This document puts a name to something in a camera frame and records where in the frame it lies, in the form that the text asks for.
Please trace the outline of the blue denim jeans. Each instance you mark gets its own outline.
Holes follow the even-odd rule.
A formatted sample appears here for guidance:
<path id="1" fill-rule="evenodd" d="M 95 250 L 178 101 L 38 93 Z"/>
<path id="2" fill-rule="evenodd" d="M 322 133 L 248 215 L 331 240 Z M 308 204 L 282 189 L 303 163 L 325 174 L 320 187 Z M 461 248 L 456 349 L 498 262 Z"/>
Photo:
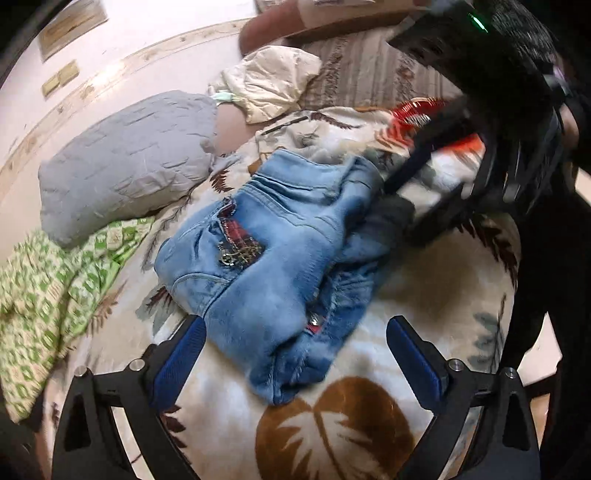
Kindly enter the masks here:
<path id="1" fill-rule="evenodd" d="M 159 282 L 267 403 L 324 380 L 369 307 L 415 214 L 383 185 L 366 157 L 280 150 L 160 247 Z"/>

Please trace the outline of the red glass bowl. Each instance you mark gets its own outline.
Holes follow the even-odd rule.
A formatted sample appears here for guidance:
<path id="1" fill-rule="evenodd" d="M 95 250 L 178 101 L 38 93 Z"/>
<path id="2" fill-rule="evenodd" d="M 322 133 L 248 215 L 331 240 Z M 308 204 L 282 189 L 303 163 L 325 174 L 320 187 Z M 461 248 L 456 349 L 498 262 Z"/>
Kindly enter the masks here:
<path id="1" fill-rule="evenodd" d="M 375 133 L 384 150 L 408 152 L 420 145 L 434 151 L 482 155 L 485 143 L 476 132 L 473 102 L 463 95 L 456 99 L 417 97 L 389 111 L 387 127 Z"/>

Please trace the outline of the striped sofa seat cover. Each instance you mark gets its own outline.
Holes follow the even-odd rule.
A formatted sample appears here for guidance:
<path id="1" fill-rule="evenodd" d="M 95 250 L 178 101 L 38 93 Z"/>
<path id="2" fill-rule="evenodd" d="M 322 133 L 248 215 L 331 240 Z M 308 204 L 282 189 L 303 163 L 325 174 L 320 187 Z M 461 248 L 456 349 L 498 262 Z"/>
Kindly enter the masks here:
<path id="1" fill-rule="evenodd" d="M 439 72 L 391 47 L 393 34 L 392 28 L 378 28 L 301 45 L 322 60 L 320 73 L 298 100 L 301 108 L 391 109 L 413 98 L 451 99 L 461 94 Z"/>

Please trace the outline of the leaf patterned beige blanket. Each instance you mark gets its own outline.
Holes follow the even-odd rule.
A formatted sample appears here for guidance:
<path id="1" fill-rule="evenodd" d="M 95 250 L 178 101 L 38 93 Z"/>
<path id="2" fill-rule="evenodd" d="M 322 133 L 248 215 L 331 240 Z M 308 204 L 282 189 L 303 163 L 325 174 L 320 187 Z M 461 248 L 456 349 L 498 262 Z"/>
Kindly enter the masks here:
<path id="1" fill-rule="evenodd" d="M 297 112 L 260 126 L 181 201 L 160 212 L 118 274 L 81 336 L 50 377 L 41 432 L 54 446 L 74 370 L 124 368 L 168 339 L 183 313 L 159 284 L 153 262 L 163 241 L 193 213 L 238 190 L 280 148 L 321 162 L 379 149 L 387 111 L 347 107 Z M 476 371 L 500 361 L 515 291 L 520 241 L 509 217 L 476 217 L 430 246 L 394 260 L 360 325 L 321 383 L 287 405 L 271 407 L 245 377 L 207 344 L 182 392 L 164 413 L 173 441 L 204 479 L 387 479 L 406 460 L 430 422 L 386 342 L 394 315 L 446 357 Z"/>

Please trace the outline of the green checkered quilt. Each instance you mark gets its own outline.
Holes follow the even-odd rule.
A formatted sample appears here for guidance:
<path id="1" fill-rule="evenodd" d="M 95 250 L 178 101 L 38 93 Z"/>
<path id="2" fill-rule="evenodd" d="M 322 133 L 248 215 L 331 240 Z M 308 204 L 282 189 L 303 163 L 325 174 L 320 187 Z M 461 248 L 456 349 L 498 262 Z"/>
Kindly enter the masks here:
<path id="1" fill-rule="evenodd" d="M 87 332 L 153 222 L 115 221 L 72 249 L 35 230 L 1 264 L 1 387 L 13 422 L 30 416 L 55 364 Z"/>

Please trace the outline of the brown sofa backrest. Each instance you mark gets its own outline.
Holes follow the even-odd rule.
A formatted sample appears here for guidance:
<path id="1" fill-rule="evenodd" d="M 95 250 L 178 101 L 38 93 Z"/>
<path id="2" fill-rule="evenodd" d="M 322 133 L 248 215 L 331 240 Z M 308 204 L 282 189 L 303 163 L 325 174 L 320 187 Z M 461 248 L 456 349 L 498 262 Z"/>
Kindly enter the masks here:
<path id="1" fill-rule="evenodd" d="M 243 25 L 238 47 L 247 55 L 287 37 L 315 41 L 400 23 L 429 1 L 283 1 Z"/>

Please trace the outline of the cream crumpled cloth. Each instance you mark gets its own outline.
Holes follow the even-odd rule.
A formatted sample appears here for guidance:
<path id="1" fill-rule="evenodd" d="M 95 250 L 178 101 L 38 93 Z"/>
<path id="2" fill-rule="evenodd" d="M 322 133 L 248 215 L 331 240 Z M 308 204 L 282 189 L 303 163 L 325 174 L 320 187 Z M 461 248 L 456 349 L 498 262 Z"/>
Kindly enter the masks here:
<path id="1" fill-rule="evenodd" d="M 209 83 L 207 94 L 218 104 L 238 107 L 246 123 L 266 123 L 297 111 L 298 100 L 321 69 L 322 60 L 314 54 L 270 45 L 223 69 Z"/>

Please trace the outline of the grey pillow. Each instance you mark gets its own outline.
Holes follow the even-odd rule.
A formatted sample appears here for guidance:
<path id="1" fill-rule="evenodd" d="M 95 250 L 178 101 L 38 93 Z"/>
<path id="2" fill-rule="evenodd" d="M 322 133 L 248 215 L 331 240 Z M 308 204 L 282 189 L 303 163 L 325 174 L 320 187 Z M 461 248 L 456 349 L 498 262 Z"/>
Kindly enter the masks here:
<path id="1" fill-rule="evenodd" d="M 170 91 L 92 125 L 38 171 L 42 230 L 63 248 L 183 197 L 216 159 L 211 97 Z"/>

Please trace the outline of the brass wall switch plates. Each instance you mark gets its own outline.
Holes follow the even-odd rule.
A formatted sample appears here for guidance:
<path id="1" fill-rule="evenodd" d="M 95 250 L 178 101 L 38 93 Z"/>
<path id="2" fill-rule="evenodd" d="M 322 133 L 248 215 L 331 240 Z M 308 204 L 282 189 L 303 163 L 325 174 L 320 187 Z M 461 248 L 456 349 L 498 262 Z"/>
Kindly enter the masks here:
<path id="1" fill-rule="evenodd" d="M 77 62 L 72 60 L 42 84 L 41 92 L 43 97 L 47 99 L 56 90 L 66 86 L 74 80 L 79 73 L 80 69 Z"/>

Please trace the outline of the framed wall picture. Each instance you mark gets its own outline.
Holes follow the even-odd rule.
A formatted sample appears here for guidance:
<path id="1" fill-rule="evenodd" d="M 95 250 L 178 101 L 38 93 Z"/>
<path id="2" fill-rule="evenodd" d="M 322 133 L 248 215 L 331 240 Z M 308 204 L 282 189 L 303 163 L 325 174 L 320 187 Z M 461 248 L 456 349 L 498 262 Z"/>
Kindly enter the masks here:
<path id="1" fill-rule="evenodd" d="M 53 55 L 108 20 L 99 0 L 75 1 L 63 9 L 38 35 L 41 59 Z"/>

